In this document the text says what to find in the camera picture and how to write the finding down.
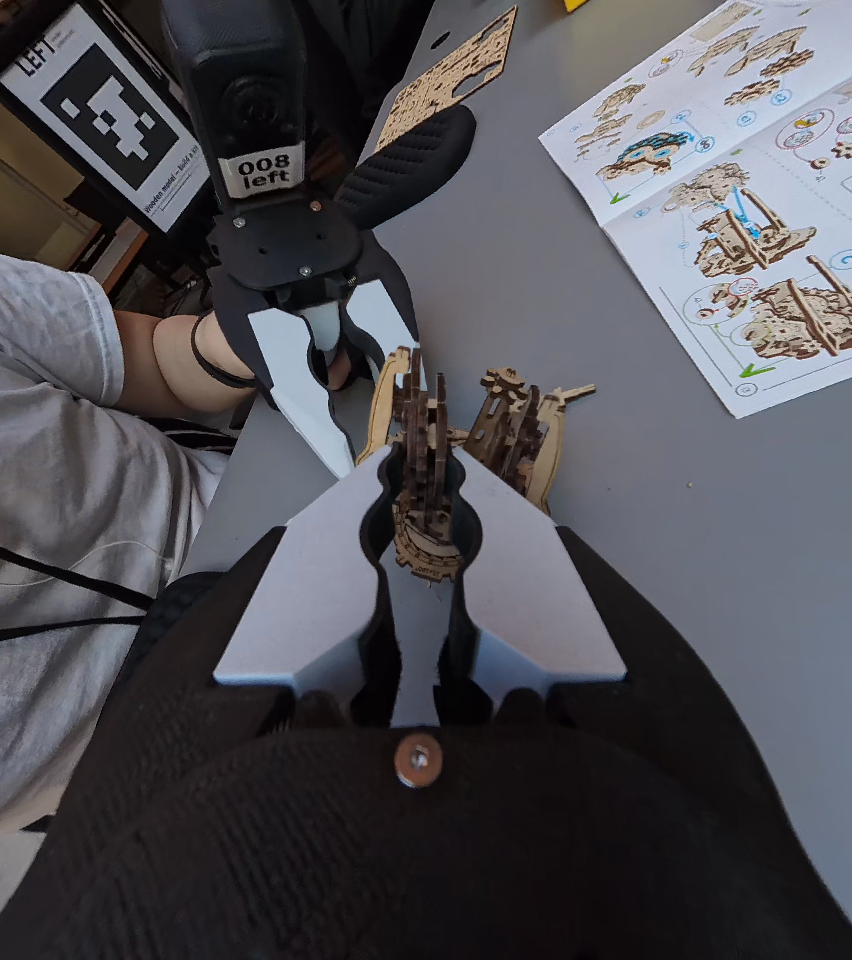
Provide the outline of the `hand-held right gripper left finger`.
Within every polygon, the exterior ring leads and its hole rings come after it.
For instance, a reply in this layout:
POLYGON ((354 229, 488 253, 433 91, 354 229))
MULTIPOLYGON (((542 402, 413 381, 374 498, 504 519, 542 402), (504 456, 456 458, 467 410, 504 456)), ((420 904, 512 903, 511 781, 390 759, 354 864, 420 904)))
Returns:
POLYGON ((382 559, 404 475, 383 447, 284 528, 214 671, 225 687, 331 696, 358 725, 389 725, 401 654, 382 559))

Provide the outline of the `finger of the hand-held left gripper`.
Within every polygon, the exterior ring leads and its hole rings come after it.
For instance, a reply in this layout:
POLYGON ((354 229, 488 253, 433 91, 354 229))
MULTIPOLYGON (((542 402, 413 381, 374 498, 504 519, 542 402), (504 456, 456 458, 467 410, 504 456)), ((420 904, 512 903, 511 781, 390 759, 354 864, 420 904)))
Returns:
POLYGON ((358 377, 377 381, 391 354, 420 346, 416 322, 400 312, 382 281, 360 284, 339 305, 339 322, 358 377))
POLYGON ((313 371, 313 331, 306 318, 279 309, 248 316, 279 411, 324 466, 344 479, 355 466, 351 441, 333 411, 330 393, 313 371))

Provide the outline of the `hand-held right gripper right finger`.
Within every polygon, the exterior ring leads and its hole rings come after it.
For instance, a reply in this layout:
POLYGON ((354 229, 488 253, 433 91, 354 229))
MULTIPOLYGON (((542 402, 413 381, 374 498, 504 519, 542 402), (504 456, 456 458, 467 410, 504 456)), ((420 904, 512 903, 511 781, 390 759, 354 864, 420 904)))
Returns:
POLYGON ((450 534, 461 563, 440 653, 441 725, 481 725, 508 696, 615 683, 627 666, 552 520, 486 466, 454 451, 450 534))

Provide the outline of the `wooden mechanical model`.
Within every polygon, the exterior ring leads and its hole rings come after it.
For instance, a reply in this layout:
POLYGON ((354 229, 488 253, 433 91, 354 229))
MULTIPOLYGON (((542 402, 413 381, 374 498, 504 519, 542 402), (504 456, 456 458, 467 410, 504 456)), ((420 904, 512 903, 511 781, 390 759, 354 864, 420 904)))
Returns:
POLYGON ((387 355, 371 403, 367 442, 356 466, 395 444, 406 471, 393 505, 396 563, 433 584, 454 580, 462 556, 452 538, 452 501, 445 471, 463 451, 545 515, 564 450, 567 408, 597 392, 595 385, 543 391, 511 367, 489 368, 481 378, 485 401, 470 430, 453 426, 445 376, 435 393, 416 386, 421 350, 401 345, 387 355))

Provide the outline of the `person's left forearm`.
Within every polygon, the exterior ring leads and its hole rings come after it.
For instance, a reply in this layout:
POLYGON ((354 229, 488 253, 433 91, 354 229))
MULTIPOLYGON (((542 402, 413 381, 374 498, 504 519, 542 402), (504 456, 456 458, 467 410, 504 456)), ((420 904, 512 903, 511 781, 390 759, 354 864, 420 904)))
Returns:
POLYGON ((123 360, 116 408, 139 417, 188 419, 224 414, 255 395, 256 389, 229 389, 203 372, 190 343, 197 318, 115 312, 123 360))

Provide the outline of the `laser-cut wooden parts sheet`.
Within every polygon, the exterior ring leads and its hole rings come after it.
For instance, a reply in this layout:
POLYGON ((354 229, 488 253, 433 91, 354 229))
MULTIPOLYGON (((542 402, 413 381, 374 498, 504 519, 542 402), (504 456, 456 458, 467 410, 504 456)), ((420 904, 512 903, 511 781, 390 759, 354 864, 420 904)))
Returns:
POLYGON ((466 100, 505 70, 518 6, 477 32, 395 95, 374 151, 466 100))

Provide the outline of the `person's left hand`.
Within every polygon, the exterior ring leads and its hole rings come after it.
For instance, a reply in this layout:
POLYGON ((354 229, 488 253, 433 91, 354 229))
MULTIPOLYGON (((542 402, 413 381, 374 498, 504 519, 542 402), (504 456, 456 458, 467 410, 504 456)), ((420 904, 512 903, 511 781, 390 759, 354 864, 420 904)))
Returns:
POLYGON ((254 374, 230 346, 214 312, 201 318, 194 329, 194 345, 198 356, 223 382, 240 381, 252 384, 254 374))

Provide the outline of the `black wristband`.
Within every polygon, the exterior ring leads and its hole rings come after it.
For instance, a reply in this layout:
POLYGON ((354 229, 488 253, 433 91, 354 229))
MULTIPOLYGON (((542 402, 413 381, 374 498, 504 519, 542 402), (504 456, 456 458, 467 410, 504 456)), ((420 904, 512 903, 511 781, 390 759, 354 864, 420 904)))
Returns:
POLYGON ((197 333, 203 323, 203 321, 212 313, 209 311, 206 314, 203 314, 196 318, 191 334, 190 334, 190 344, 192 349, 192 356, 195 362, 200 366, 205 375, 209 378, 214 379, 220 385, 227 387, 233 390, 254 390, 259 386, 259 382, 255 377, 244 379, 236 376, 227 370, 222 369, 221 367, 215 366, 210 363, 201 353, 198 343, 197 343, 197 333))

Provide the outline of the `black framed marker sign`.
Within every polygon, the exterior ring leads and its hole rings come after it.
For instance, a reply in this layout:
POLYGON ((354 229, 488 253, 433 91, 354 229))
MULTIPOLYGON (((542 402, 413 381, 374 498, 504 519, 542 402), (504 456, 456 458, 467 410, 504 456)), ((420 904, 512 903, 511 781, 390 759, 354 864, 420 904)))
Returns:
POLYGON ((101 2, 31 2, 0 31, 0 103, 151 236, 182 245, 211 198, 161 64, 101 2))

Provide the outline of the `printed instruction booklet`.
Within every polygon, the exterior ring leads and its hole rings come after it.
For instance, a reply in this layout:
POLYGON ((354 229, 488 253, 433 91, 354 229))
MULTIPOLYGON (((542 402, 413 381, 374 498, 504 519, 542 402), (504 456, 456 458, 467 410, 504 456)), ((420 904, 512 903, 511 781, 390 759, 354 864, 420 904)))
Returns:
POLYGON ((540 143, 734 418, 852 378, 852 1, 724 2, 540 143))

